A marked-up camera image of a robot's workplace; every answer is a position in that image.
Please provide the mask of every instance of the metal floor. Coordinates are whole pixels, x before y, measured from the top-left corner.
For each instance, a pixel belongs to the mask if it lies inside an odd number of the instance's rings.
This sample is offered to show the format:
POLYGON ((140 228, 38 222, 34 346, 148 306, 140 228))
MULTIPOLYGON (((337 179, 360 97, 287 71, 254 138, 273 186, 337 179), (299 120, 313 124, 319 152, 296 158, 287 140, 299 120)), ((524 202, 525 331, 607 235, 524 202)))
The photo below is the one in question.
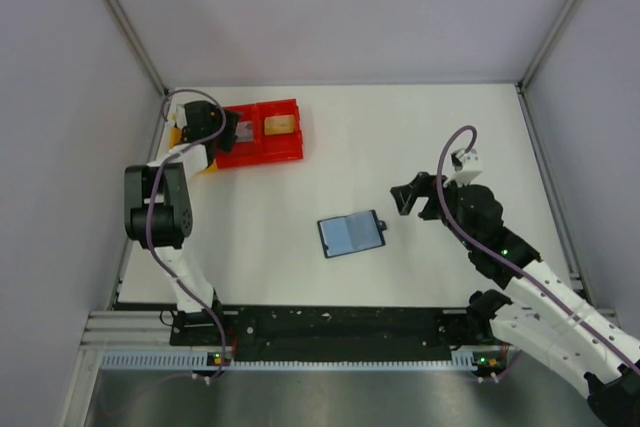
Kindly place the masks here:
POLYGON ((107 417, 161 378, 158 372, 102 372, 86 427, 474 426, 602 427, 573 388, 529 357, 499 385, 465 373, 234 372, 206 387, 172 380, 107 417))

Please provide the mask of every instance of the white table surface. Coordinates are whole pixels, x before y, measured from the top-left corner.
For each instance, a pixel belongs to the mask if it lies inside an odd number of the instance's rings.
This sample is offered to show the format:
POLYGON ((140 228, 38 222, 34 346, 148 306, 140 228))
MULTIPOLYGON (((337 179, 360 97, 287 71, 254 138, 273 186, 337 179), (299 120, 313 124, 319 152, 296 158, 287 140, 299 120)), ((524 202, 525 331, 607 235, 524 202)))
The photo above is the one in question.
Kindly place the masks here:
MULTIPOLYGON (((495 288, 448 229, 417 218, 424 201, 401 217, 389 193, 418 171, 435 173, 444 143, 464 124, 478 128, 484 172, 476 183, 493 190, 506 225, 568 281, 513 85, 205 90, 222 105, 296 98, 305 147, 302 161, 201 173, 190 182, 189 248, 223 303, 457 307, 474 291, 495 288), (325 259, 316 222, 367 209, 387 222, 387 245, 325 259)), ((171 108, 197 97, 176 96, 171 108)), ((165 135, 160 151, 167 144, 165 135)), ((138 245, 119 301, 175 302, 138 245)))

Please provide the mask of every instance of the white wall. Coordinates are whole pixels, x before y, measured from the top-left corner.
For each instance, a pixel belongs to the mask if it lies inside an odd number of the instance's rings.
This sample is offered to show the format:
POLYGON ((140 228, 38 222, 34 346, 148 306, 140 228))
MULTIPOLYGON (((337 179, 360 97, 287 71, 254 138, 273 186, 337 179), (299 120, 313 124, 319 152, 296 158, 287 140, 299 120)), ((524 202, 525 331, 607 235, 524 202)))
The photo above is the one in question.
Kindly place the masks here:
POLYGON ((157 99, 101 0, 0 0, 0 425, 53 425, 157 99))
POLYGON ((530 91, 597 299, 640 335, 640 2, 584 0, 530 91))
POLYGON ((518 80, 564 0, 121 0, 169 85, 518 80))

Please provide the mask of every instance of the red tray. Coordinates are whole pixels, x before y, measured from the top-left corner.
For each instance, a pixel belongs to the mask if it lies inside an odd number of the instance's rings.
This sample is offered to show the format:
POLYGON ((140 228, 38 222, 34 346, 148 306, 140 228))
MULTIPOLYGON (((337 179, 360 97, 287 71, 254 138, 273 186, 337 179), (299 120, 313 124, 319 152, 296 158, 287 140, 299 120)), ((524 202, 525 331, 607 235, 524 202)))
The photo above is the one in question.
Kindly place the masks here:
POLYGON ((234 105, 226 108, 242 114, 237 130, 240 138, 231 152, 217 153, 216 164, 219 169, 304 158, 300 112, 296 99, 234 105), (265 135, 265 120, 268 117, 279 115, 293 115, 293 132, 265 135), (242 141, 243 132, 247 132, 249 124, 241 124, 240 122, 251 122, 253 140, 242 141))

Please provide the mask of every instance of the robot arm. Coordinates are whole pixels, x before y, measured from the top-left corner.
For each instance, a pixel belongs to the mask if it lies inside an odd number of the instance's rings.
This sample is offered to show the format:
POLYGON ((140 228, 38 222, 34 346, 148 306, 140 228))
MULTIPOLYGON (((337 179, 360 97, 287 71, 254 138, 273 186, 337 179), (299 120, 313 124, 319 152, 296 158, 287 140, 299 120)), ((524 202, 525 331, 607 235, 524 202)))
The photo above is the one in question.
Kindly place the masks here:
POLYGON ((525 275, 487 255, 453 228, 440 204, 435 175, 421 172, 411 183, 392 188, 391 193, 400 215, 408 215, 417 198, 427 197, 418 216, 438 219, 449 227, 468 250, 476 269, 502 290, 472 296, 468 312, 473 317, 471 325, 482 331, 478 337, 508 342, 549 367, 587 399, 606 425, 640 425, 640 341, 602 317, 554 274, 532 246, 504 226, 502 205, 491 190, 470 185, 482 171, 475 150, 454 152, 452 162, 455 173, 443 179, 443 186, 455 221, 474 240, 520 267, 525 275), (536 283, 544 285, 548 293, 536 283))
POLYGON ((185 145, 209 137, 221 127, 216 110, 215 105, 204 101, 180 107, 174 124, 181 130, 180 143, 146 165, 125 170, 125 229, 129 238, 148 249, 145 229, 151 187, 159 166, 172 157, 162 171, 151 219, 151 237, 158 257, 176 274, 169 279, 178 301, 178 311, 187 314, 200 312, 202 306, 185 293, 178 281, 206 305, 212 306, 215 300, 213 287, 188 248, 188 237, 193 228, 188 182, 213 163, 218 149, 231 150, 240 115, 225 109, 226 126, 218 137, 190 149, 185 149, 185 145))

